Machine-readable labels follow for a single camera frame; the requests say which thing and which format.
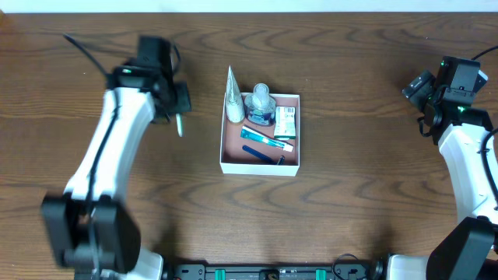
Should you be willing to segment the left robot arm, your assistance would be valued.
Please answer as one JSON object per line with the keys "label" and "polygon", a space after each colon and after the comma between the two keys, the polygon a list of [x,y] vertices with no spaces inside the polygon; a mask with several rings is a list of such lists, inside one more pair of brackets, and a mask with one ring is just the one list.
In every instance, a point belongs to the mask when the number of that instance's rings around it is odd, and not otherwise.
{"label": "left robot arm", "polygon": [[76,279],[172,279],[174,267],[142,246],[125,204],[142,136],[157,121],[191,111],[186,82],[174,81],[181,56],[162,37],[142,35],[137,55],[111,72],[90,55],[105,78],[103,109],[86,154],[61,195],[40,206],[56,264]]}

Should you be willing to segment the white cardboard box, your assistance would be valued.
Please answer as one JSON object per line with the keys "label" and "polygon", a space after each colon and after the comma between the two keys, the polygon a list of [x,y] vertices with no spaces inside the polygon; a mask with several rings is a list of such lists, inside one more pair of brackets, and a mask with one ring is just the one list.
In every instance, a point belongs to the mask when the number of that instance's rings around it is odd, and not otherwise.
{"label": "white cardboard box", "polygon": [[300,168],[300,97],[295,94],[272,94],[279,107],[295,109],[296,137],[287,141],[293,150],[281,148],[243,138],[244,128],[252,129],[269,138],[274,137],[275,127],[258,126],[245,120],[235,124],[228,120],[223,108],[219,164],[224,174],[287,176],[294,177]]}

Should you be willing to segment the red green toothpaste tube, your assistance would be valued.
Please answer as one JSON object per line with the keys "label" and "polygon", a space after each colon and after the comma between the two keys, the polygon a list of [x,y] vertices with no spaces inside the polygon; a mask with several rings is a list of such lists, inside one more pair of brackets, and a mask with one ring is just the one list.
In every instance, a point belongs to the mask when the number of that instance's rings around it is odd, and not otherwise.
{"label": "red green toothpaste tube", "polygon": [[249,128],[248,126],[243,126],[241,129],[240,133],[241,138],[245,138],[254,142],[259,142],[266,144],[271,147],[275,147],[278,149],[281,149],[285,152],[292,152],[293,151],[293,145],[287,143],[287,142],[282,142],[279,140],[276,140],[274,138],[269,138],[268,136],[263,135],[260,132],[255,131],[252,128]]}

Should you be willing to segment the green white toothbrush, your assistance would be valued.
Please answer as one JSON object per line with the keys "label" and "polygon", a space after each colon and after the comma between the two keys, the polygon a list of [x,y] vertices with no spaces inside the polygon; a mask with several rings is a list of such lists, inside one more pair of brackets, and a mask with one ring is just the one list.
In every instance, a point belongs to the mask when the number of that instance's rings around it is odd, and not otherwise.
{"label": "green white toothbrush", "polygon": [[182,121],[182,115],[180,113],[175,114],[176,117],[176,123],[177,123],[177,133],[180,137],[184,136],[184,129],[183,129],[183,121]]}

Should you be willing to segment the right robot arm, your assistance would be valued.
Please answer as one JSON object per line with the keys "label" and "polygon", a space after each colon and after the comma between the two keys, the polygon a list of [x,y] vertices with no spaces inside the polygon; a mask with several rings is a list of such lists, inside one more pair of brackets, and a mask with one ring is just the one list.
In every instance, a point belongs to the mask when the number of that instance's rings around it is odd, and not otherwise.
{"label": "right robot arm", "polygon": [[403,95],[422,113],[420,134],[432,138],[450,174],[458,224],[427,257],[391,255],[373,277],[382,279],[495,279],[497,262],[497,134],[486,110],[472,106],[488,77],[476,58],[445,56]]}

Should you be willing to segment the white lotion tube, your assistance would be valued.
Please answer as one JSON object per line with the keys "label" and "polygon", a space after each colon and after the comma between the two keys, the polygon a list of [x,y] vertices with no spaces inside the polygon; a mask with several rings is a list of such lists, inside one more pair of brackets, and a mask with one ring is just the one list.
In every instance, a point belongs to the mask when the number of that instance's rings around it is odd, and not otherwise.
{"label": "white lotion tube", "polygon": [[228,68],[225,108],[227,119],[235,124],[244,121],[244,102],[231,67]]}

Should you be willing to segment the blue disposable razor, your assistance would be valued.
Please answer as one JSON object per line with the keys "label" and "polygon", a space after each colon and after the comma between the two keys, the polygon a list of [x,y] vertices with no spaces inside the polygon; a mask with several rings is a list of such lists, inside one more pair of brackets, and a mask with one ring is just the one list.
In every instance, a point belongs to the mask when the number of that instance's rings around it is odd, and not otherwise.
{"label": "blue disposable razor", "polygon": [[285,162],[285,159],[286,159],[285,156],[280,156],[279,159],[277,161],[275,161],[271,157],[269,157],[269,156],[267,156],[267,155],[265,155],[265,154],[263,154],[263,153],[255,150],[255,149],[253,149],[253,148],[251,148],[251,147],[249,147],[247,145],[243,145],[242,149],[245,152],[247,152],[247,153],[255,156],[256,158],[258,158],[261,161],[263,161],[263,162],[265,162],[267,164],[270,164],[270,165],[280,166],[280,165],[282,165]]}

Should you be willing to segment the clear pump soap bottle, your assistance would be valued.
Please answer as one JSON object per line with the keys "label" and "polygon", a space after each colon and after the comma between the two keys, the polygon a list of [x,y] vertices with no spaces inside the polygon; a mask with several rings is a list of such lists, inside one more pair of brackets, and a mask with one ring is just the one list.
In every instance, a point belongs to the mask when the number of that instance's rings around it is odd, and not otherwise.
{"label": "clear pump soap bottle", "polygon": [[269,94],[269,87],[258,83],[253,93],[244,98],[246,118],[260,126],[272,126],[275,123],[276,101]]}

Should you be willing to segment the green white soap box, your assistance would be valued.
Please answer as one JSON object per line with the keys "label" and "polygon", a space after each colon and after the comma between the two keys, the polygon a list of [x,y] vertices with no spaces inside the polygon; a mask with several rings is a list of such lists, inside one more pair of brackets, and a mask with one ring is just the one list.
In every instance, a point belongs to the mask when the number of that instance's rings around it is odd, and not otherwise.
{"label": "green white soap box", "polygon": [[274,137],[282,140],[296,138],[295,107],[276,107]]}

